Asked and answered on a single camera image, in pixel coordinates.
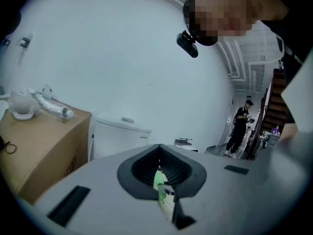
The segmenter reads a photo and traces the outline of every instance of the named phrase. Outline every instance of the cardboard box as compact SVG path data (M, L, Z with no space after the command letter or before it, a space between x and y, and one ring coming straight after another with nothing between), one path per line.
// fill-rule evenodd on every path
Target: cardboard box
M0 170L14 194L30 204L50 186L88 161L91 114L70 107L77 115L62 122L45 110L30 120L16 120L6 111L0 135L17 146L0 152Z

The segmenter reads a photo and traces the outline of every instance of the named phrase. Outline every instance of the black cap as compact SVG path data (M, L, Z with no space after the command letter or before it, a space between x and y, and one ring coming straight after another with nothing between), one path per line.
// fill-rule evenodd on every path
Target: black cap
M252 103L251 100L247 100L247 101L246 101L246 104L249 104L249 105L251 105L251 106L254 105L254 103Z
M214 45L218 38L216 36L207 36L204 30L200 29L200 25L195 22L195 1L196 0L186 0L182 12L184 14L184 19L186 26L190 32L190 35L201 45L211 46Z

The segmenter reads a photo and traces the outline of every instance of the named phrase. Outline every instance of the wooden stair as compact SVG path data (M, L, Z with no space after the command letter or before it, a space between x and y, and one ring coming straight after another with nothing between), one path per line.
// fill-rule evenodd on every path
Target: wooden stair
M285 121L287 106L281 97L281 93L286 87L284 74L279 69L274 69L272 87L268 100L268 107L263 118L261 133L263 131L271 132L272 128L278 125L279 131L282 132Z

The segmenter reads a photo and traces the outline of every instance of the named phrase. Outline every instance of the toilet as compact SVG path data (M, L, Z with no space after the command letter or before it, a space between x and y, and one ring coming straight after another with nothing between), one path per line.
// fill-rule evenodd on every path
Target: toilet
M133 148L145 146L151 130L131 119L110 117L100 113L94 131L93 159L99 159Z

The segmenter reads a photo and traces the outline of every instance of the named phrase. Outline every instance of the green object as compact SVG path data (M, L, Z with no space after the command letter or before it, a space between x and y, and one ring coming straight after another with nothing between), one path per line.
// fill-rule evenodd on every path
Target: green object
M156 171L156 175L155 175L155 180L153 182L153 189L157 190L158 191L158 188L157 188L157 185L163 185L164 184L164 177L162 175L161 172L159 171ZM164 200L166 198L166 194L163 194L163 193L158 193L158 198L159 200Z

